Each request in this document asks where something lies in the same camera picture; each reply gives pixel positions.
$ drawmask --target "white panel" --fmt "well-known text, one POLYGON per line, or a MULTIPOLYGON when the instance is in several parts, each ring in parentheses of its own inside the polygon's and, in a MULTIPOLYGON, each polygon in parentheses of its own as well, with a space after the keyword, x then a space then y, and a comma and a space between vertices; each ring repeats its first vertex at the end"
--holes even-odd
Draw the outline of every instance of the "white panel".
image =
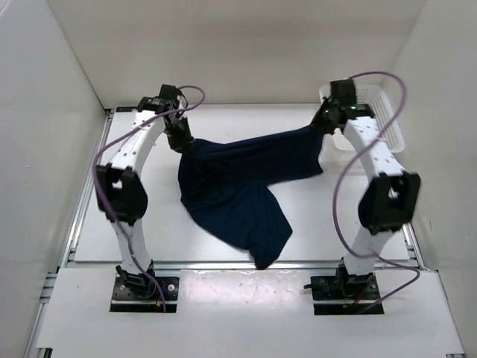
MULTIPOLYGON (((399 157, 423 188, 415 226, 439 269, 466 353, 477 357, 477 2, 431 0, 394 71, 409 88, 399 157)), ((396 104, 392 82, 386 92, 396 104)))
MULTIPOLYGON (((314 105, 205 105, 190 113, 192 134, 216 141, 232 142, 254 136, 297 129, 310 123, 314 105)), ((133 113, 116 113, 108 142, 129 130, 133 113)), ((108 161, 116 151, 104 155, 108 161)), ((146 245, 153 260, 164 261, 250 261, 247 252, 236 250, 198 227, 180 203, 177 169, 180 154, 173 152, 160 136, 142 171, 149 196, 143 219, 146 245)), ((333 147, 325 144, 320 156, 325 174, 271 187, 294 230, 279 260, 339 260, 345 250, 335 234, 331 201, 339 167, 333 147)), ((350 242, 358 232, 357 208, 367 187, 364 171, 356 169, 340 194, 340 220, 350 242)), ((383 256, 409 258, 401 233, 388 243, 383 256)), ((89 203, 80 235, 76 261, 121 261, 119 244, 110 223, 99 212, 95 195, 89 203)))
POLYGON ((0 357, 21 357, 104 123, 46 1, 0 1, 0 357))
MULTIPOLYGON (((413 273, 377 273, 389 292, 413 273)), ((37 343, 52 358, 369 357, 462 353, 437 274, 385 301, 384 315, 313 316, 307 271, 183 271, 177 313, 109 313, 113 269, 59 274, 37 343)))
POLYGON ((316 102, 330 80, 389 69, 425 0, 49 2, 115 107, 163 83, 201 85, 209 103, 316 102))

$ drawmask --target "plastic basket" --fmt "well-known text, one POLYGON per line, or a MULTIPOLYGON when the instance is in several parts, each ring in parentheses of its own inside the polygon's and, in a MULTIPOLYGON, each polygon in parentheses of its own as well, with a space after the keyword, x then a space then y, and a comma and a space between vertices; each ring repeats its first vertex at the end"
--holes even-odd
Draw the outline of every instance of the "plastic basket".
MULTIPOLYGON (((329 85, 320 88, 320 98, 323 101, 323 97, 329 96, 329 85)), ((376 115, 376 121, 378 129, 381 129, 391 119, 393 111, 389 104, 388 97, 385 91, 374 85, 356 84, 356 97, 358 103, 367 103, 371 106, 374 114, 376 115)), ((393 153, 399 153, 404 150, 405 143, 402 138, 401 130, 397 121, 385 132, 384 140, 388 144, 389 149, 393 153)), ((344 137, 340 131, 336 131, 333 135, 333 146, 337 151, 354 152, 354 148, 350 142, 344 137)))

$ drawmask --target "dark blue garment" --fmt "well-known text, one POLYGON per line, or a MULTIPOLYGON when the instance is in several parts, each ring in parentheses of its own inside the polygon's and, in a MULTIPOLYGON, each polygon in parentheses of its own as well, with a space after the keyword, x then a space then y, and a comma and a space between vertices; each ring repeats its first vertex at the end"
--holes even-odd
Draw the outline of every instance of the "dark blue garment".
POLYGON ((267 185, 322 173, 322 142, 309 126, 229 144, 196 139, 195 154, 180 160, 181 201, 199 226, 266 269, 292 233, 267 185))

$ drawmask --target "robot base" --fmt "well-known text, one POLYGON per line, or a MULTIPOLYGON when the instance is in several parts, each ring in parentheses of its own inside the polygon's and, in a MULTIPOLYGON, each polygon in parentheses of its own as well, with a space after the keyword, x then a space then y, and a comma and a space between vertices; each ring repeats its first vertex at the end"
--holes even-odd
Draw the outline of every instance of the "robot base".
POLYGON ((164 292, 165 312, 160 298, 157 300, 157 292, 152 283, 149 285, 149 292, 138 292, 134 288, 125 286, 123 278, 119 276, 116 277, 114 282, 110 312, 176 313, 179 278, 156 277, 156 280, 164 292))
MULTIPOLYGON (((361 297, 356 302, 358 295, 346 297, 335 276, 313 276, 311 284, 305 289, 312 289, 313 307, 315 315, 355 315, 375 300, 381 298, 376 277, 372 275, 369 281, 360 290, 361 297)), ((377 304, 364 315, 384 314, 382 304, 377 304)))

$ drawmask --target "white basket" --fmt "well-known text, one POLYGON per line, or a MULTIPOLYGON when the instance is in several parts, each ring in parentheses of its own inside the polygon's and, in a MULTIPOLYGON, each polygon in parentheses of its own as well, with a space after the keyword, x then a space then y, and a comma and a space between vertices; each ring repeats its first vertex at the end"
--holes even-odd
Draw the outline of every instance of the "white basket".
MULTIPOLYGON (((323 97, 325 96, 329 96, 329 85, 322 86, 320 88, 320 99, 322 102, 323 97)), ((378 129, 382 129, 389 119, 391 119, 393 111, 391 109, 391 105, 389 104, 388 97, 381 87, 366 84, 356 84, 356 97, 359 104, 367 103, 371 106, 371 109, 376 115, 378 129)), ((405 143, 397 121, 395 121, 393 125, 385 132, 384 140, 386 141, 386 144, 388 144, 391 152, 399 153, 404 150, 405 143)), ((348 140, 340 131, 336 131, 333 135, 333 145, 338 151, 355 151, 351 143, 348 142, 348 140)))

